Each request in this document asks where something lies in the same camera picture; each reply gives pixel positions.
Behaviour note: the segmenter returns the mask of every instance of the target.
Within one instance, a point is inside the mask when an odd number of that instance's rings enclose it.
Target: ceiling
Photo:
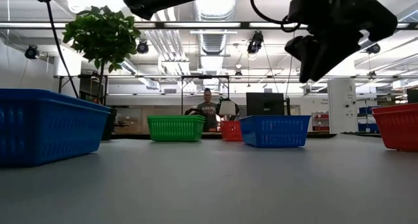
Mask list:
[[[281,20],[288,12],[291,0],[255,0],[259,9],[267,16]],[[418,0],[379,0],[391,12],[398,16],[403,22],[416,22],[418,14],[414,18],[406,18],[411,13],[418,11]],[[57,0],[52,3],[54,20],[56,22],[68,22],[74,19],[74,13],[68,9],[67,0]],[[128,14],[129,9],[124,8],[123,12]],[[174,8],[177,21],[188,22],[194,20],[193,4],[187,3]],[[12,22],[48,22],[46,5],[36,0],[0,0],[0,21]],[[254,13],[249,0],[236,0],[233,21],[238,22],[263,22],[263,20]],[[4,39],[6,30],[0,30],[0,36]],[[56,49],[52,43],[52,32],[50,30],[23,30],[11,29],[8,39],[17,44],[19,48],[24,49],[27,44],[39,44],[41,52],[56,55]],[[184,51],[190,60],[189,68],[191,71],[200,69],[200,52],[197,35],[190,34],[190,30],[179,30],[180,38]],[[223,73],[233,74],[236,70],[236,64],[241,64],[243,74],[266,75],[274,74],[288,75],[290,69],[296,74],[300,63],[289,56],[284,51],[284,45],[294,36],[306,35],[307,31],[297,31],[295,33],[284,33],[280,30],[264,30],[265,46],[257,54],[255,61],[248,61],[246,46],[251,38],[252,30],[237,30],[236,34],[228,35],[226,56],[223,60]],[[392,37],[379,42],[381,52],[379,54],[368,55],[359,52],[353,54],[357,74],[366,74],[370,70],[387,67],[388,64],[399,62],[401,59],[418,54],[418,31],[399,31]],[[138,65],[139,69],[145,72],[157,74],[158,53],[150,44],[150,51],[147,54],[135,55],[131,61]],[[390,75],[397,74],[407,70],[418,69],[418,59],[412,58],[407,65],[395,65],[385,69],[379,74]],[[86,62],[83,63],[83,69],[94,69]]]

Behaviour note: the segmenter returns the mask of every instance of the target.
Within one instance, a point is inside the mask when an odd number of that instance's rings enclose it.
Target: plastic basket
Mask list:
[[[418,151],[418,104],[373,108],[373,116],[386,148]]]
[[[258,148],[304,146],[311,116],[249,116],[240,120],[242,139]]]
[[[241,142],[241,126],[239,121],[221,122],[222,139],[227,142]]]
[[[151,139],[156,142],[196,142],[202,138],[203,116],[148,116]]]
[[[0,165],[36,166],[97,151],[108,111],[51,91],[0,89]]]

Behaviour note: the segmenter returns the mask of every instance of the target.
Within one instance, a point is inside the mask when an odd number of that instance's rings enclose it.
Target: green plastic basket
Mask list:
[[[204,122],[203,116],[148,116],[151,139],[156,142],[197,142]]]

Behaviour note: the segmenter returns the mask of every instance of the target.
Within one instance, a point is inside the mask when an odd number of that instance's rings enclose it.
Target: red plastic basket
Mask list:
[[[418,151],[418,104],[403,104],[372,110],[386,148]]]
[[[221,122],[222,139],[228,142],[241,142],[241,126],[239,121]]]

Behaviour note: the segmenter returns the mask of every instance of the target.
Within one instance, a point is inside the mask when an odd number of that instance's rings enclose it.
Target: person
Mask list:
[[[212,103],[212,92],[210,89],[206,88],[204,90],[204,102],[197,105],[198,110],[202,110],[207,115],[206,128],[213,131],[217,129],[217,119],[216,119],[216,104]]]

